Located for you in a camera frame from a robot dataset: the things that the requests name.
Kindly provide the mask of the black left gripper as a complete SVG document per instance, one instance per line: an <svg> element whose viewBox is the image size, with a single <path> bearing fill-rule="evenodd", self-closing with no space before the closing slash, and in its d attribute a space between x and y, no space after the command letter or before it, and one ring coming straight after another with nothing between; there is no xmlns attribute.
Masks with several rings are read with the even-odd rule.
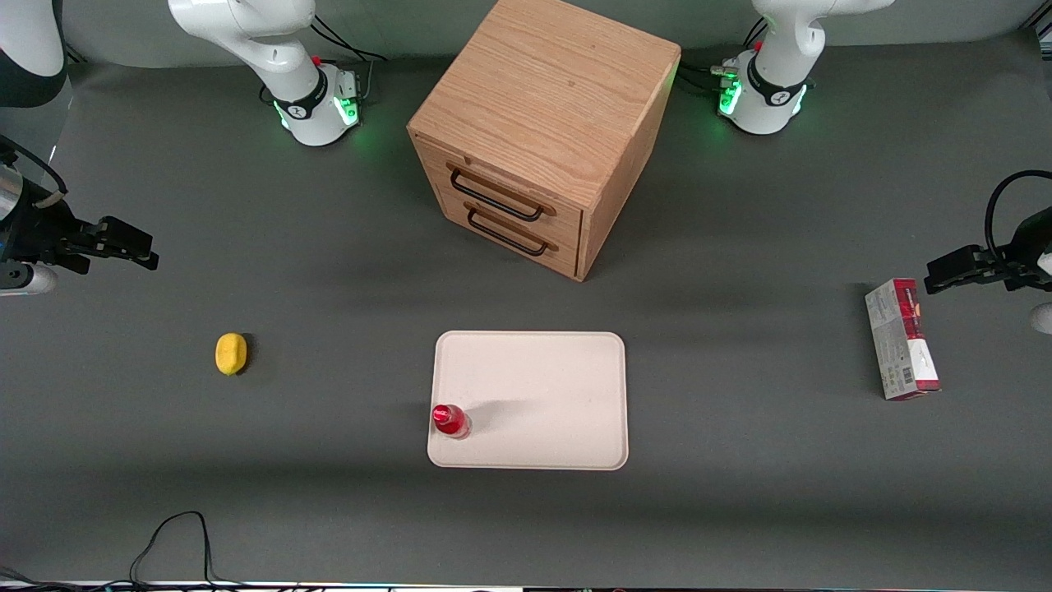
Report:
<svg viewBox="0 0 1052 592"><path fill-rule="evenodd" d="M984 217L984 239L992 258L992 280L1002 282L1007 291L1031 288L1051 292L1050 243L1051 210L1025 218L1009 243L996 246L994 215ZM987 251L980 246L965 246L952 252L952 259L936 259L925 265L925 292L938 294L953 286L977 284L987 273Z"/></svg>

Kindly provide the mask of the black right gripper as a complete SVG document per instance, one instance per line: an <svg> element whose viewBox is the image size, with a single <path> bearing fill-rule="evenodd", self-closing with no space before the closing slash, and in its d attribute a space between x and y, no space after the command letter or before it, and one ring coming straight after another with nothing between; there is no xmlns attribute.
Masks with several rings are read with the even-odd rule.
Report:
<svg viewBox="0 0 1052 592"><path fill-rule="evenodd" d="M160 257L150 251L151 234L105 216L97 224L95 241L84 232L89 225L72 215L64 200L48 207L36 206L48 196L41 185L23 181L18 202L2 222L1 262L59 266L79 275L89 273L93 257L127 260L150 271L158 269Z"/></svg>

